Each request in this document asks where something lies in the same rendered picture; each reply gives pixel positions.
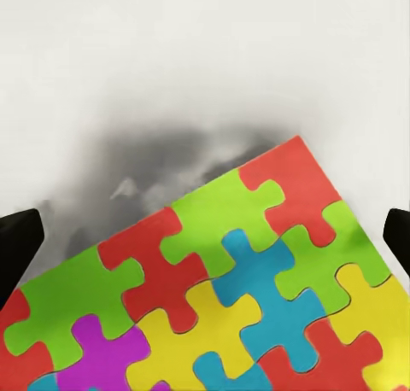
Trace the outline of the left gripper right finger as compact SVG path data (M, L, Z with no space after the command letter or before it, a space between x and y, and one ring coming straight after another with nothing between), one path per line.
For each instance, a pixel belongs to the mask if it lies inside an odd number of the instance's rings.
M384 224L383 239L410 277L410 212L391 208Z

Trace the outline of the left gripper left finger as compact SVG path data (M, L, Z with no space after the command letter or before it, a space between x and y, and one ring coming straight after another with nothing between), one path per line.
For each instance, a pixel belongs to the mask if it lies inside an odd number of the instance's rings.
M0 311L44 242L37 209L0 218Z

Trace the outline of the jigsaw puzzle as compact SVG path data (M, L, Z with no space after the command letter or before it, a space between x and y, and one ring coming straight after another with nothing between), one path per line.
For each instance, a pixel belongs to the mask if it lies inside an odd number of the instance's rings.
M298 134L15 289L0 391L410 391L410 296Z

